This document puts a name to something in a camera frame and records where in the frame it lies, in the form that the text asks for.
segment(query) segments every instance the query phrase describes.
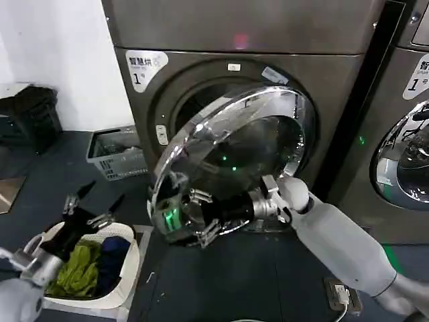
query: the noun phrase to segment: white wall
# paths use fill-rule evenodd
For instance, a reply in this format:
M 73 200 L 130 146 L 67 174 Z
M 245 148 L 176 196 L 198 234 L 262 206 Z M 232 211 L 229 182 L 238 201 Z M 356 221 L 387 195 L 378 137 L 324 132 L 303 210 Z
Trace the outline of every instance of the white wall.
M 58 89 L 65 130 L 134 123 L 100 0 L 0 0 L 0 34 L 16 81 Z
M 12 82 L 13 74 L 10 67 L 9 58 L 7 56 L 6 47 L 0 34 L 0 84 Z

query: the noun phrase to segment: number 1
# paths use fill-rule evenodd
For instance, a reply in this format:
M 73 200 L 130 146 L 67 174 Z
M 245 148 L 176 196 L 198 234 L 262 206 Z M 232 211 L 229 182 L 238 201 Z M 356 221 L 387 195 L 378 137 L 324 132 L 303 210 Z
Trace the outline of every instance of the number 1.
M 413 86 L 411 86 L 407 91 L 415 91 L 416 90 L 416 85 L 417 85 L 418 79 L 417 78 L 413 79 L 413 82 L 414 82 Z
M 135 77 L 135 83 L 134 84 L 137 84 L 137 85 L 140 85 L 141 83 L 139 82 L 139 77 L 138 77 L 138 75 L 137 74 L 133 74 L 134 75 L 134 77 Z

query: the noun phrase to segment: white cable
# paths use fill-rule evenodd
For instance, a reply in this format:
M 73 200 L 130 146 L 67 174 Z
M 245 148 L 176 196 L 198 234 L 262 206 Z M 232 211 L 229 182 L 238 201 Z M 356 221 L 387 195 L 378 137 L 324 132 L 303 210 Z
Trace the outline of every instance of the white cable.
M 349 305 L 344 304 L 344 311 L 341 313 L 341 315 L 334 322 L 340 322 L 343 319 L 343 317 L 346 315 L 348 308 L 349 308 Z
M 335 290 L 338 295 L 339 303 L 344 305 L 344 311 L 341 313 L 341 315 L 334 321 L 334 322 L 340 322 L 343 317 L 347 313 L 347 309 L 349 308 L 350 303 L 350 292 L 345 288 L 344 285 L 335 285 Z

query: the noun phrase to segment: plastic basket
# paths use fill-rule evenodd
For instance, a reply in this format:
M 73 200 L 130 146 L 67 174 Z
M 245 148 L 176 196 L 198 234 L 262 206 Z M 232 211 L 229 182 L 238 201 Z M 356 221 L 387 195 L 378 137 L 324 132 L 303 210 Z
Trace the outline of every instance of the plastic basket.
M 34 248 L 35 241 L 40 245 L 42 242 L 52 239 L 63 225 L 64 222 L 58 223 L 47 232 L 35 236 L 24 248 L 24 251 L 28 251 L 29 248 Z M 121 306 L 131 293 L 139 268 L 140 252 L 137 241 L 135 240 L 134 231 L 130 226 L 122 223 L 112 223 L 110 226 L 103 228 L 94 235 L 84 235 L 82 239 L 92 240 L 101 244 L 105 238 L 112 236 L 120 236 L 126 239 L 129 241 L 130 246 L 122 265 L 119 281 L 109 294 L 95 299 L 62 299 L 49 296 L 46 296 L 45 299 L 61 305 L 80 307 L 83 309 L 113 309 Z
M 147 172 L 135 126 L 94 132 L 86 161 L 94 164 L 109 181 Z

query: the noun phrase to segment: gray plastic crate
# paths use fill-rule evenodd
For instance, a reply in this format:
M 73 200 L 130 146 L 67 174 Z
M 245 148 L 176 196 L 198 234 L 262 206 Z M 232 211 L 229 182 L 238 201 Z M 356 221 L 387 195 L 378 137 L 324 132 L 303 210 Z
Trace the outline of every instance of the gray plastic crate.
M 110 181 L 147 172 L 135 126 L 94 132 L 86 161 L 93 163 Z

